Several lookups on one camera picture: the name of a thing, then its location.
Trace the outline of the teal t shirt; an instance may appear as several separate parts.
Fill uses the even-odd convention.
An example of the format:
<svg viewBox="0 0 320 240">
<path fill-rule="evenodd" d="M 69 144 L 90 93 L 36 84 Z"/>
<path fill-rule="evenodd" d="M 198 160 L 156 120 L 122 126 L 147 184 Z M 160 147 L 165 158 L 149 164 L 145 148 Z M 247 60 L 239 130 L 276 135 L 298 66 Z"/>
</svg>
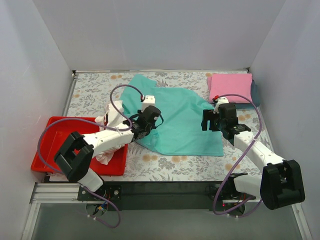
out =
<svg viewBox="0 0 320 240">
<path fill-rule="evenodd" d="M 164 123 L 137 143 L 168 156 L 213 156 L 224 154 L 221 133 L 202 131 L 203 110 L 213 107 L 196 92 L 182 87 L 158 87 L 156 81 L 135 75 L 120 97 L 128 117 L 141 109 L 139 91 L 155 96 L 155 106 Z"/>
</svg>

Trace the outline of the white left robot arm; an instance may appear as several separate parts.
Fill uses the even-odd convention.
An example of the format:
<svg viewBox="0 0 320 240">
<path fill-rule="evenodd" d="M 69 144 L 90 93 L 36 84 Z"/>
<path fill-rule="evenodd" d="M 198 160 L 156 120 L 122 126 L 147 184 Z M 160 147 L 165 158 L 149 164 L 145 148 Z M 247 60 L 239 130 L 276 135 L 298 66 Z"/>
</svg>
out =
<svg viewBox="0 0 320 240">
<path fill-rule="evenodd" d="M 54 162 L 69 182 L 77 182 L 91 192 L 98 192 L 103 179 L 90 168 L 94 157 L 114 147 L 140 140 L 156 129 L 156 121 L 162 118 L 161 111 L 148 106 L 117 125 L 114 130 L 83 134 L 72 132 L 57 151 Z"/>
</svg>

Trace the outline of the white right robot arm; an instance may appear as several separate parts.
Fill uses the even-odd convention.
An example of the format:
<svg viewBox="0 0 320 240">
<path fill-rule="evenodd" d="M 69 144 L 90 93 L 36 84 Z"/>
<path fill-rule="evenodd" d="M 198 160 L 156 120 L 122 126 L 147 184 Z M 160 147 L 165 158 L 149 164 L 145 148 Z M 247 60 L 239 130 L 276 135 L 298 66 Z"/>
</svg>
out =
<svg viewBox="0 0 320 240">
<path fill-rule="evenodd" d="M 246 173 L 230 171 L 214 195 L 214 205 L 224 187 L 231 195 L 239 193 L 255 197 L 270 210 L 305 201 L 299 163 L 294 159 L 284 159 L 260 142 L 257 134 L 239 123 L 235 105 L 226 98 L 218 99 L 214 109 L 203 111 L 201 127 L 203 131 L 221 132 L 226 140 L 243 152 L 239 159 L 248 157 L 262 173 L 261 177 L 254 178 Z"/>
</svg>

